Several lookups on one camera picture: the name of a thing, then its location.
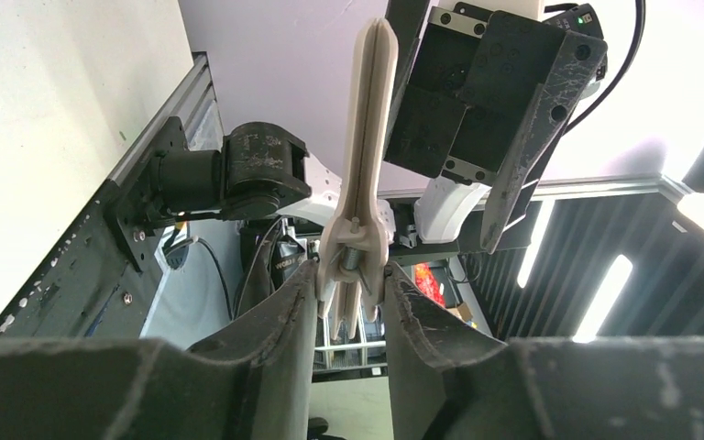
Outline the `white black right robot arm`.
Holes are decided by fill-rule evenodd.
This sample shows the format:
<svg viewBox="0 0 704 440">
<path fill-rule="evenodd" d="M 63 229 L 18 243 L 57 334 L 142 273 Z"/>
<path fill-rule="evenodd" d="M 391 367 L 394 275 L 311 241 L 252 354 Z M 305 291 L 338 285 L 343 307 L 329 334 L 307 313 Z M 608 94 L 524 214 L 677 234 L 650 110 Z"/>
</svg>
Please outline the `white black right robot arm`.
<svg viewBox="0 0 704 440">
<path fill-rule="evenodd" d="M 492 253 L 607 68 L 586 3 L 391 1 L 357 55 L 344 177 L 286 129 L 249 122 L 220 148 L 155 156 L 160 220 L 358 218 L 381 248 L 404 226 L 426 245 L 453 242 L 483 202 L 478 246 Z"/>
</svg>

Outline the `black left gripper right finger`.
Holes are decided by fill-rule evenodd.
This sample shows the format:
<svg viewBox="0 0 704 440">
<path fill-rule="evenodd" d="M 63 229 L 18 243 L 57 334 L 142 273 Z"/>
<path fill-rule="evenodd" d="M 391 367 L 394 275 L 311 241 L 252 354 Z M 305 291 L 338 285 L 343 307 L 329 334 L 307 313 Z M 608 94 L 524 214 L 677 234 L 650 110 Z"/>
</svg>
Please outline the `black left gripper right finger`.
<svg viewBox="0 0 704 440">
<path fill-rule="evenodd" d="M 398 439 L 704 439 L 704 337 L 501 342 L 384 270 Z"/>
</svg>

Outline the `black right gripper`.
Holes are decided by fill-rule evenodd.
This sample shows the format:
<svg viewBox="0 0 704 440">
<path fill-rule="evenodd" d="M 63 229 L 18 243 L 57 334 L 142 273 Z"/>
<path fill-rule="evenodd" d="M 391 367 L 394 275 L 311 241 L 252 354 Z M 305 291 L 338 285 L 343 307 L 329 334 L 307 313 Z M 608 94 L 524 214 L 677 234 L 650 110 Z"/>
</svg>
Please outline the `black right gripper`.
<svg viewBox="0 0 704 440">
<path fill-rule="evenodd" d="M 386 16 L 401 55 L 384 159 L 493 183 L 480 230 L 492 254 L 528 175 L 606 75 L 600 18 L 590 4 L 540 1 L 391 1 Z"/>
</svg>

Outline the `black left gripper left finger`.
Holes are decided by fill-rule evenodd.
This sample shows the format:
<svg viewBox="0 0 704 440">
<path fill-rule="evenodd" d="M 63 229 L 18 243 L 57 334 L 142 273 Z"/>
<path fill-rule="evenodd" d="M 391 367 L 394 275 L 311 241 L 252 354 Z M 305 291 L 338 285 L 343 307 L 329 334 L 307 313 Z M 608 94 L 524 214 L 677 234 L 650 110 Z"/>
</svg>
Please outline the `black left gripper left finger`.
<svg viewBox="0 0 704 440">
<path fill-rule="evenodd" d="M 0 439 L 303 439 L 318 266 L 182 350 L 161 339 L 0 339 Z"/>
</svg>

